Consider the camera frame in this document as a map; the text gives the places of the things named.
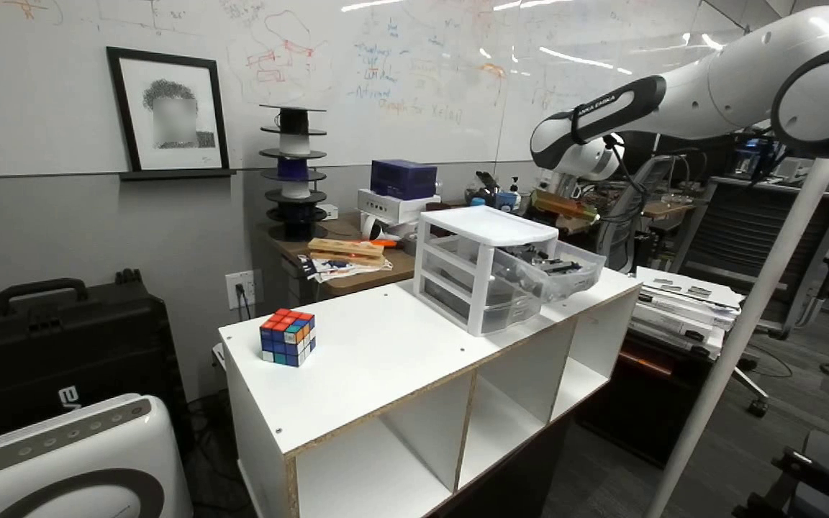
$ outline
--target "white shelving unit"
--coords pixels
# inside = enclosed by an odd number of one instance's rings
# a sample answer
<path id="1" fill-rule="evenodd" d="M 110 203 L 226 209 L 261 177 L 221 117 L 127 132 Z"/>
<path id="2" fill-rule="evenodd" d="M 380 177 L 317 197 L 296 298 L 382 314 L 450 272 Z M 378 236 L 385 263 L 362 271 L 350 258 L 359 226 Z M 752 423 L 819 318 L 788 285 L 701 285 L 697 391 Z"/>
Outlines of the white shelving unit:
<path id="1" fill-rule="evenodd" d="M 412 518 L 614 373 L 640 282 L 604 271 L 557 309 L 470 334 L 412 282 L 308 304 L 303 367 L 260 360 L 261 318 L 221 328 L 239 469 L 261 518 Z"/>

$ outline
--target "black suitcase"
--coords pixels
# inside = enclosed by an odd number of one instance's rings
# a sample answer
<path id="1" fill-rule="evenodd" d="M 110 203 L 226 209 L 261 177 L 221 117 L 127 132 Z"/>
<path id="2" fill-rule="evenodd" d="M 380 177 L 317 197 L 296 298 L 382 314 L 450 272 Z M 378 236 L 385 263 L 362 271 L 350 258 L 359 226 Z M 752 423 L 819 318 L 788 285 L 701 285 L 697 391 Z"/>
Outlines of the black suitcase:
<path id="1" fill-rule="evenodd" d="M 166 309 L 137 271 L 0 291 L 0 435 L 124 391 L 162 397 L 190 446 Z"/>

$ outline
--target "framed portrait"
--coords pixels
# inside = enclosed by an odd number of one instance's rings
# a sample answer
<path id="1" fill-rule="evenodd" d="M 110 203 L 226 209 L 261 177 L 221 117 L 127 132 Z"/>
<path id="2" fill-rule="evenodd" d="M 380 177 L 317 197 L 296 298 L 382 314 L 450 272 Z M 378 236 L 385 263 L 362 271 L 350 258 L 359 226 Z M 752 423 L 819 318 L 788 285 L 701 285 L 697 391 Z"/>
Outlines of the framed portrait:
<path id="1" fill-rule="evenodd" d="M 226 147 L 216 62 L 107 46 L 131 171 L 224 171 Z"/>

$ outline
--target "blue box on shelf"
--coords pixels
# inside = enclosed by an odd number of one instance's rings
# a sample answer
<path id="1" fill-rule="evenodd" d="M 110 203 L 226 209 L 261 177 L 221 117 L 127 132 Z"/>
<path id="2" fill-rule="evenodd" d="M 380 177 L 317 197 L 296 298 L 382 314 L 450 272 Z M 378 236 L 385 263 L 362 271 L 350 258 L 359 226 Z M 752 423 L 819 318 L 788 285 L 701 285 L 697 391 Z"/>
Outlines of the blue box on shelf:
<path id="1" fill-rule="evenodd" d="M 393 197 L 428 197 L 438 191 L 438 166 L 421 161 L 375 161 L 368 189 Z"/>

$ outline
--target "white metal pole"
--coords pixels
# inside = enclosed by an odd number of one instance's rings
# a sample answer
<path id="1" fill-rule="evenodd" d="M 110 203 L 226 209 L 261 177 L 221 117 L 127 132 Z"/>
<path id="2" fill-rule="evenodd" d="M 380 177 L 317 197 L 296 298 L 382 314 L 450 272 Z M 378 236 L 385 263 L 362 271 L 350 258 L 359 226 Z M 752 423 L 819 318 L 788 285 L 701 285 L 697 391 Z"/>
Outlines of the white metal pole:
<path id="1" fill-rule="evenodd" d="M 739 318 L 735 321 L 735 328 L 729 330 L 726 337 L 726 345 L 722 345 L 722 356 L 714 363 L 704 386 L 701 386 L 701 394 L 690 410 L 690 417 L 684 419 L 683 426 L 683 435 L 670 450 L 670 459 L 667 459 L 667 469 L 665 469 L 665 476 L 657 489 L 657 497 L 650 499 L 650 509 L 647 509 L 647 518 L 663 518 L 667 502 L 670 502 L 670 494 L 683 476 L 683 469 L 688 465 L 701 432 L 704 432 L 704 423 L 707 417 L 714 415 L 716 402 L 722 399 L 722 391 L 730 380 L 730 370 L 739 360 L 739 354 L 746 351 L 766 304 L 769 304 L 769 297 L 772 291 L 778 288 L 801 236 L 806 232 L 824 191 L 829 187 L 829 157 L 815 157 L 785 220 L 783 220 L 783 230 L 778 236 L 778 240 L 772 245 L 766 262 L 762 262 L 762 271 L 742 304 L 742 314 Z"/>

